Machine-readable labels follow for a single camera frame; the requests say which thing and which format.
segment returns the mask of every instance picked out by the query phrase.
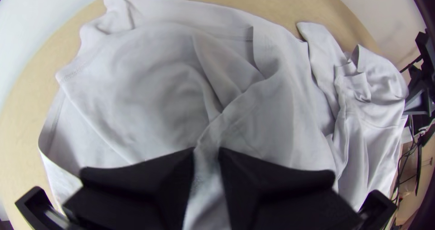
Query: white wall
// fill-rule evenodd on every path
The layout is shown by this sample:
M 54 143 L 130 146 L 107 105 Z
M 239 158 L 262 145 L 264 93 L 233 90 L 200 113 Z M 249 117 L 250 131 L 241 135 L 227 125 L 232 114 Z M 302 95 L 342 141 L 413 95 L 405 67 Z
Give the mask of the white wall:
M 398 69 L 419 55 L 415 38 L 425 23 L 413 0 L 342 0 Z

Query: white shirt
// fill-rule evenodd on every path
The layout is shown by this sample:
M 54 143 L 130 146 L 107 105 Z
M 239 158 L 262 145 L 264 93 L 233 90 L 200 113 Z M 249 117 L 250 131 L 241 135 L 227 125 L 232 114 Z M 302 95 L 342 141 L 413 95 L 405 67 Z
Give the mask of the white shirt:
M 61 89 L 39 138 L 60 202 L 80 187 L 83 167 L 195 147 L 184 229 L 229 229 L 220 146 L 332 170 L 355 210 L 371 190 L 389 193 L 407 89 L 387 60 L 361 46 L 348 60 L 317 24 L 298 24 L 306 43 L 218 5 L 104 2 L 107 13 L 82 27 L 78 55 L 56 75 Z

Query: wooden table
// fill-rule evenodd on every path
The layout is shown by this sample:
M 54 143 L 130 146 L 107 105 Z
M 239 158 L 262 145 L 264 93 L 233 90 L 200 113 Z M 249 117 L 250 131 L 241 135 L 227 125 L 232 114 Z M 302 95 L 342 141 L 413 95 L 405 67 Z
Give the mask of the wooden table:
M 299 36 L 296 24 L 325 25 L 345 51 L 357 43 L 380 53 L 365 27 L 340 0 L 197 0 L 241 9 L 286 27 Z M 105 12 L 97 0 L 55 32 L 30 60 L 15 83 L 0 116 L 0 198 L 16 230 L 30 229 L 14 202 L 35 185 L 52 200 L 38 152 L 38 136 L 58 90 L 55 72 L 75 56 L 79 28 Z

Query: black cable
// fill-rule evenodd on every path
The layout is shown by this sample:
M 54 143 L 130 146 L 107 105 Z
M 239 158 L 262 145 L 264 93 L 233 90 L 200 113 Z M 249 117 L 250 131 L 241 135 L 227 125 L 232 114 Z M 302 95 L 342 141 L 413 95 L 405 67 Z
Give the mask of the black cable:
M 399 183 L 399 185 L 400 185 L 400 184 L 403 184 L 403 183 L 406 183 L 407 181 L 409 181 L 409 180 L 415 178 L 416 176 L 417 176 L 417 174 L 415 174 L 414 176 L 412 176 L 412 177 L 410 177 L 410 178 L 404 180 L 403 182 Z
M 402 70 L 400 70 L 400 73 L 403 73 L 405 70 L 409 69 L 413 64 L 419 62 L 420 60 L 422 60 L 423 57 L 420 55 L 418 56 L 418 58 L 414 59 L 414 61 L 412 61 L 410 64 L 408 64 L 405 68 L 403 68 Z

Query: white cloth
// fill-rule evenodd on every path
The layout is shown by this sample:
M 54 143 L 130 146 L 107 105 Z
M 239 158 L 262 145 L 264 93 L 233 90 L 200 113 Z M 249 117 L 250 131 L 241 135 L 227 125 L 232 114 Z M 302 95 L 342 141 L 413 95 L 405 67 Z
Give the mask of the white cloth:
M 77 57 L 56 75 L 61 88 L 39 138 L 60 202 L 80 187 L 85 166 L 195 147 L 184 229 L 229 229 L 220 146 L 332 170 L 355 210 L 371 190 L 389 193 L 407 89 L 387 60 L 361 46 L 348 60 L 317 24 L 298 24 L 307 44 L 218 5 L 104 2 L 107 13 L 82 27 Z

